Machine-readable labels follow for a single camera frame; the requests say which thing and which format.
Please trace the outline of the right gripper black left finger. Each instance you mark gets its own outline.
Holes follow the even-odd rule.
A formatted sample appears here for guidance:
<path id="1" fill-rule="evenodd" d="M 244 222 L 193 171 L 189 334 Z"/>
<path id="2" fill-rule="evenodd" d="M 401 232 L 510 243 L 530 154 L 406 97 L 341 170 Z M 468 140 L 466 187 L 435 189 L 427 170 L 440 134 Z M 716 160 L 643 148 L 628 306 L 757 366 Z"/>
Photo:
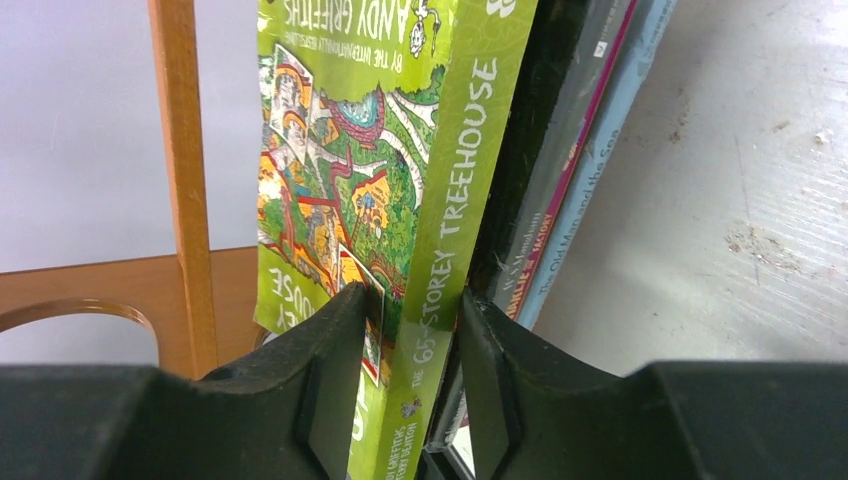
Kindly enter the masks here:
<path id="1" fill-rule="evenodd" d="M 343 479 L 367 288 L 200 380 L 153 366 L 1 370 L 5 479 Z"/>

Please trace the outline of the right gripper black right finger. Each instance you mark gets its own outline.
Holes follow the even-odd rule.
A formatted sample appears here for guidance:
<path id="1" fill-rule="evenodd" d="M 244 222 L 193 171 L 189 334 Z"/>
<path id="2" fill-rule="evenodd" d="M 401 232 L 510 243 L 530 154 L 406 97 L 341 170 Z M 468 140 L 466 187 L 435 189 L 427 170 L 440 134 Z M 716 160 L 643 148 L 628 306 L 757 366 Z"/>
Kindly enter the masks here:
<path id="1" fill-rule="evenodd" d="M 843 363 L 658 361 L 619 377 L 465 291 L 479 479 L 843 479 Z"/>

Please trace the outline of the orange wooden file rack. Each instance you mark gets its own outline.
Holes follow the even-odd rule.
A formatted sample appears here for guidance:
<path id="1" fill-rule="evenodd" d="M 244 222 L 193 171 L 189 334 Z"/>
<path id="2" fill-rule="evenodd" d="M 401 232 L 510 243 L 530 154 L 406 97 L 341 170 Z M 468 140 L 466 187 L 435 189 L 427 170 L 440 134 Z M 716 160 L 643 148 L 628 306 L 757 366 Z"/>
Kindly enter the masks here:
<path id="1" fill-rule="evenodd" d="M 4 273 L 1 329 L 114 315 L 151 334 L 162 368 L 198 379 L 260 344 L 251 321 L 257 249 L 210 247 L 194 4 L 150 1 L 147 9 L 176 252 Z"/>

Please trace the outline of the green cover paperback book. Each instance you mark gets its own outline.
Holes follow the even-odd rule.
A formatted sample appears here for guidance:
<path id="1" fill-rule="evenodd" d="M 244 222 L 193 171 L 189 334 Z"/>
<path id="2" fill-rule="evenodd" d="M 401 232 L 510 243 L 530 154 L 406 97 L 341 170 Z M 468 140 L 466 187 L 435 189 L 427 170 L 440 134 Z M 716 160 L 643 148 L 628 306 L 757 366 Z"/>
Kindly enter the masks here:
<path id="1" fill-rule="evenodd" d="M 412 479 L 533 1 L 262 1 L 258 297 L 283 333 L 366 285 L 347 471 Z"/>

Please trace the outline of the light blue hardcover book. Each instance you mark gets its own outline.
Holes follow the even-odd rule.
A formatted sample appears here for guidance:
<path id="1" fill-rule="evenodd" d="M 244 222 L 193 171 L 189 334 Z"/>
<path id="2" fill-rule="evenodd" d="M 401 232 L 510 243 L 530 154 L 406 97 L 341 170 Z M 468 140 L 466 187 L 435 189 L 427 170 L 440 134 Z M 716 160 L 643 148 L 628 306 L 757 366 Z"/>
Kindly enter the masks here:
<path id="1" fill-rule="evenodd" d="M 597 113 L 579 156 L 567 173 L 563 202 L 543 255 L 515 321 L 527 329 L 536 324 L 565 256 L 574 240 L 595 187 L 611 157 L 635 97 L 652 66 L 656 49 L 677 2 L 640 1 L 619 48 L 615 65 L 600 98 Z"/>

